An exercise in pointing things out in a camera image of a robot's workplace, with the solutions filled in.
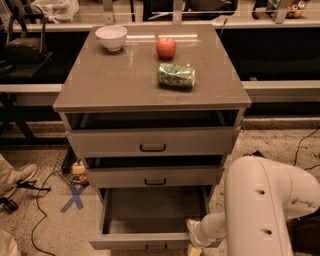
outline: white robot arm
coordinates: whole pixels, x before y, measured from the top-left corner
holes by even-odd
[[[286,221],[315,212],[320,184],[308,172],[261,157],[234,161],[226,173],[225,213],[189,221],[194,248],[227,236],[230,256],[292,256]]]

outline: bowl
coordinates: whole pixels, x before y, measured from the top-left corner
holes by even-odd
[[[127,38],[127,29],[119,25],[109,25],[99,28],[96,37],[107,50],[119,51]]]

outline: blue tape cross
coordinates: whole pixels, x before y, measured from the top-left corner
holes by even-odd
[[[77,187],[75,185],[71,185],[70,186],[70,190],[71,190],[71,193],[72,193],[72,197],[66,203],[66,205],[62,207],[60,212],[66,212],[70,208],[70,206],[73,204],[73,202],[75,202],[75,204],[77,205],[79,210],[82,209],[83,208],[83,203],[81,201],[80,195],[86,189],[86,187],[87,186],[80,186],[80,188],[77,189]]]

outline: floor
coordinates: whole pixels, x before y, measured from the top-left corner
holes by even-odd
[[[45,129],[43,124],[40,126],[41,129],[39,129],[39,124],[31,124],[31,128],[37,131],[37,136],[42,136],[46,131],[50,131],[53,136],[63,136],[61,133],[63,131],[62,124],[59,122],[54,124],[55,127],[60,127],[56,130],[51,129],[50,124],[47,124],[48,129]],[[320,131],[316,131],[319,126],[319,119],[290,122],[277,119],[245,120],[225,167],[228,169],[233,160],[257,150],[269,159],[293,164],[299,149],[296,166],[308,168],[320,164]],[[15,131],[17,130],[13,129],[3,136],[15,136]],[[315,132],[313,135],[301,141],[313,132]],[[88,240],[96,235],[102,205],[91,186],[86,187],[79,195],[83,204],[82,208],[79,205],[80,202],[77,204],[72,201],[69,184],[59,175],[61,174],[61,161],[66,153],[65,146],[0,145],[0,153],[16,168],[29,163],[37,164],[36,184],[41,186],[46,181],[44,187],[51,188],[50,192],[42,191],[38,198],[39,206],[47,214],[47,217],[37,226],[33,234],[34,242],[41,250],[58,256],[187,255],[186,250],[168,250],[164,253],[146,253],[144,250],[95,251]],[[320,181],[320,167],[309,171]],[[212,211],[223,211],[223,188],[222,177],[210,202]],[[31,242],[32,230],[44,217],[44,214],[37,207],[37,194],[38,191],[35,190],[18,189],[11,199],[19,205],[19,209],[8,214],[2,207],[0,208],[0,226],[14,235],[24,256],[45,255],[39,252]],[[203,255],[226,256],[226,242],[223,241],[217,248],[205,249]]]

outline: red apple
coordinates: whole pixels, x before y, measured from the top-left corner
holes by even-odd
[[[176,52],[176,41],[170,37],[162,37],[158,39],[156,44],[157,54],[160,58],[168,60],[173,57]]]

